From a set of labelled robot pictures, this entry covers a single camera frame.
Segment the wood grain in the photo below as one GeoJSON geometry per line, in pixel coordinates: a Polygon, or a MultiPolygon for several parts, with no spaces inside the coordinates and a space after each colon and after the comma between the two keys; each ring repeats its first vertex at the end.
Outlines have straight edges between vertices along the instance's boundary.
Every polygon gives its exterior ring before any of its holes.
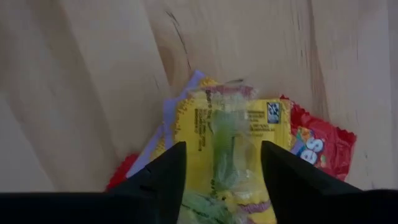
{"type": "Polygon", "coordinates": [[[260,97],[286,94],[358,135],[348,182],[398,186],[387,1],[145,4],[173,93],[200,69],[220,82],[244,78],[260,97]]]}
{"type": "Polygon", "coordinates": [[[89,73],[52,3],[0,2],[2,88],[55,190],[102,191],[118,160],[89,73]]]}
{"type": "Polygon", "coordinates": [[[120,160],[162,121],[169,84],[141,1],[61,0],[120,160]]]}
{"type": "Polygon", "coordinates": [[[0,123],[0,192],[54,191],[3,94],[0,123]]]}
{"type": "Polygon", "coordinates": [[[391,108],[392,108],[392,160],[394,170],[398,170],[398,1],[388,0],[388,24],[390,47],[390,71],[391,71],[391,108]]]}

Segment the red candy wrapper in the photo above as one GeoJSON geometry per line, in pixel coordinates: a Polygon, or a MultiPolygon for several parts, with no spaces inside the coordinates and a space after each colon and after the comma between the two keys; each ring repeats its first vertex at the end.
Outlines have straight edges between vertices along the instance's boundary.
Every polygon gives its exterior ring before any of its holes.
{"type": "MultiPolygon", "coordinates": [[[[283,95],[281,99],[289,100],[283,95]]],[[[323,172],[345,180],[353,155],[355,134],[310,115],[294,102],[290,125],[295,137],[290,151],[323,172]]]]}
{"type": "Polygon", "coordinates": [[[125,158],[122,164],[116,169],[116,172],[113,174],[111,180],[106,186],[105,191],[109,191],[113,187],[119,185],[121,182],[127,180],[126,174],[129,171],[130,167],[137,160],[138,156],[139,156],[138,154],[133,153],[125,158]]]}

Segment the black object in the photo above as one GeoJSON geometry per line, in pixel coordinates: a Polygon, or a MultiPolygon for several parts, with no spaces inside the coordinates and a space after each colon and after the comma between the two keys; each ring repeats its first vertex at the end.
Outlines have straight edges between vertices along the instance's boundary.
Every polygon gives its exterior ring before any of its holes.
{"type": "Polygon", "coordinates": [[[106,193],[0,194],[0,217],[3,223],[175,224],[185,161],[180,142],[106,193]]]}
{"type": "MultiPolygon", "coordinates": [[[[396,191],[362,192],[267,141],[261,162],[278,223],[397,220],[396,191]]],[[[8,222],[176,223],[185,168],[186,145],[180,142],[109,192],[0,194],[0,214],[8,222]]]]}
{"type": "Polygon", "coordinates": [[[395,190],[364,192],[269,141],[261,162],[278,223],[398,223],[395,190]]]}

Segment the yellow candy wrapper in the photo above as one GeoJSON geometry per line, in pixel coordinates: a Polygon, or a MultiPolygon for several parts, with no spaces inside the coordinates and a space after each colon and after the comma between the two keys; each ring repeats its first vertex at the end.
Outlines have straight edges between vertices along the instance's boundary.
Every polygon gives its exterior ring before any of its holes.
{"type": "Polygon", "coordinates": [[[187,174],[185,189],[202,195],[216,196],[224,200],[228,208],[239,208],[249,214],[254,223],[276,223],[261,166],[261,142],[268,140],[290,149],[290,102],[287,100],[252,100],[234,104],[209,104],[208,91],[180,102],[174,128],[174,141],[187,143],[187,174]],[[214,195],[214,152],[212,142],[214,130],[212,119],[217,111],[236,111],[248,122],[247,132],[234,136],[233,144],[243,151],[234,151],[236,170],[243,170],[237,176],[233,187],[218,191],[214,195]]]}
{"type": "MultiPolygon", "coordinates": [[[[214,81],[214,79],[209,78],[209,77],[204,77],[204,78],[202,78],[200,80],[199,87],[203,88],[203,87],[206,87],[206,86],[212,86],[212,85],[216,85],[216,84],[217,84],[217,82],[214,81]]],[[[173,123],[173,124],[165,124],[164,125],[164,129],[173,130],[174,128],[175,128],[175,123],[173,123]]],[[[163,134],[162,139],[160,139],[157,142],[156,148],[154,149],[154,151],[150,155],[150,161],[152,162],[154,159],[156,159],[158,156],[163,154],[165,151],[166,151],[165,136],[163,134]]]]}

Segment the wooden table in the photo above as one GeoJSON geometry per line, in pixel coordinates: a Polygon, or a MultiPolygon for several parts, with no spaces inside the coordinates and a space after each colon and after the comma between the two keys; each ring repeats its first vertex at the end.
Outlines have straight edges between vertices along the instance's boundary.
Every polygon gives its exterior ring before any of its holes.
{"type": "Polygon", "coordinates": [[[46,180],[26,190],[102,190],[194,69],[356,133],[347,181],[398,187],[398,1],[143,2],[0,1],[0,121],[14,136],[0,156],[29,154],[13,174],[46,180]]]}

